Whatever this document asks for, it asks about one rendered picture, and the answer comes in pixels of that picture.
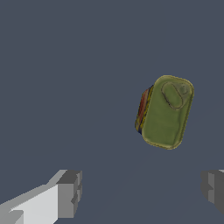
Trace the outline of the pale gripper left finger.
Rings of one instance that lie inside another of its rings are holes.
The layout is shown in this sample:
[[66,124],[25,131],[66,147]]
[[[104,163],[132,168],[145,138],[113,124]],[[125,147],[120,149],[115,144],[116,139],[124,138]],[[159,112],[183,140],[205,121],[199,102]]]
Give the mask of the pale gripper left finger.
[[73,218],[82,195],[82,171],[59,170],[45,185],[0,205],[0,224],[54,224]]

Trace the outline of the olive rectangular pull-tab tin can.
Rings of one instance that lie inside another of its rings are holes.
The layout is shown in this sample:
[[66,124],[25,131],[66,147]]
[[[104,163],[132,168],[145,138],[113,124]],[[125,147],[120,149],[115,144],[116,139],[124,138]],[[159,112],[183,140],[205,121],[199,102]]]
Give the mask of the olive rectangular pull-tab tin can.
[[141,97],[135,129],[150,145],[173,150],[183,139],[194,96],[186,79],[163,75]]

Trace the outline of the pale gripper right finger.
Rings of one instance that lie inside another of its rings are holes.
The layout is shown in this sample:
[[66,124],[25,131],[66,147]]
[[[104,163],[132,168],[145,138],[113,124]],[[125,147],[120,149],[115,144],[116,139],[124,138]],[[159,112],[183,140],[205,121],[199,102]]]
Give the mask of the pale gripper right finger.
[[224,170],[202,171],[200,178],[203,196],[224,214]]

